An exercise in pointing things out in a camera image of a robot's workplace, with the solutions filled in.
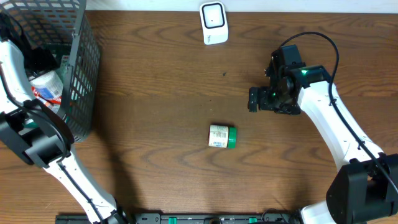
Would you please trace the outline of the mint green wipes pack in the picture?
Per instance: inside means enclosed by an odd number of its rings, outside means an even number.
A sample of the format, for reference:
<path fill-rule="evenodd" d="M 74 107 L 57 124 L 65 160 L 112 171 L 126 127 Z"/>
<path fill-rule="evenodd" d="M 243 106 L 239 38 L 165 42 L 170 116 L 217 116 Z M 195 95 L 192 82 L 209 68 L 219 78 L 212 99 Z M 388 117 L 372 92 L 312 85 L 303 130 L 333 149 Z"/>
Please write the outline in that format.
<path fill-rule="evenodd" d="M 62 80 L 65 79 L 68 73 L 68 60 L 63 60 L 60 66 L 60 77 Z"/>

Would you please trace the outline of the green lid white jar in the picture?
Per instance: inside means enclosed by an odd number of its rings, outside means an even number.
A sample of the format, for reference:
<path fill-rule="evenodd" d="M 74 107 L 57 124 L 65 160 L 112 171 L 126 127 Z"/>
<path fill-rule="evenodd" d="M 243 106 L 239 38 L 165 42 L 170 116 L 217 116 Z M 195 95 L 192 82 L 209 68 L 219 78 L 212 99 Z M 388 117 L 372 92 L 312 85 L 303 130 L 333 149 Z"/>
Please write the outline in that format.
<path fill-rule="evenodd" d="M 236 138 L 236 128 L 212 124 L 209 128 L 208 145 L 210 147 L 234 149 Z"/>

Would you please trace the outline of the white tub blue label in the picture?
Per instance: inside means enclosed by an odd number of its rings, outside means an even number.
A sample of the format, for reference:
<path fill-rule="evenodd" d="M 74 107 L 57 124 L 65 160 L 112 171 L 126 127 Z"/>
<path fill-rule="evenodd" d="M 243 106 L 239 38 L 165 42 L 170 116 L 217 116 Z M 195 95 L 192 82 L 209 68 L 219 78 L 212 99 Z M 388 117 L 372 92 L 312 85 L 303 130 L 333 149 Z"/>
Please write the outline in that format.
<path fill-rule="evenodd" d="M 33 78 L 30 84 L 45 99 L 54 100 L 62 96 L 63 82 L 54 70 Z"/>

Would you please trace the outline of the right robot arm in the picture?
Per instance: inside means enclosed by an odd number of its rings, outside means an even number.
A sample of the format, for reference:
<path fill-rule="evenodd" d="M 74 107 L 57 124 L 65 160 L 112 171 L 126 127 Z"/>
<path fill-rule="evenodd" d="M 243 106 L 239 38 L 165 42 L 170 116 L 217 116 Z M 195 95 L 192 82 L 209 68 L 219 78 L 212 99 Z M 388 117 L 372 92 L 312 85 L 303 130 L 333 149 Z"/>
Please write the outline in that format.
<path fill-rule="evenodd" d="M 305 113 L 328 146 L 338 171 L 325 200 L 303 207 L 302 223 L 366 223 L 397 214 L 397 154 L 387 155 L 348 111 L 333 77 L 298 55 L 272 56 L 270 85 L 249 90 L 251 112 Z"/>

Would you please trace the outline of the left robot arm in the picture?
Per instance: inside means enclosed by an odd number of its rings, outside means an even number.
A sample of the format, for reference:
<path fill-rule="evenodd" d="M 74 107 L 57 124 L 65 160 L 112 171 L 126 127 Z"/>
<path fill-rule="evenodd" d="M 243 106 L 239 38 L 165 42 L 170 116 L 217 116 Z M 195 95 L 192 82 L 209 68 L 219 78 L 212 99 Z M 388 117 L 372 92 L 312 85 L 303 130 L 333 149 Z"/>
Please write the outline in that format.
<path fill-rule="evenodd" d="M 26 73 L 52 72 L 59 64 L 49 50 L 32 48 L 17 24 L 1 14 L 1 141 L 26 164 L 56 178 L 90 223 L 132 223 L 78 158 L 67 124 L 34 96 Z"/>

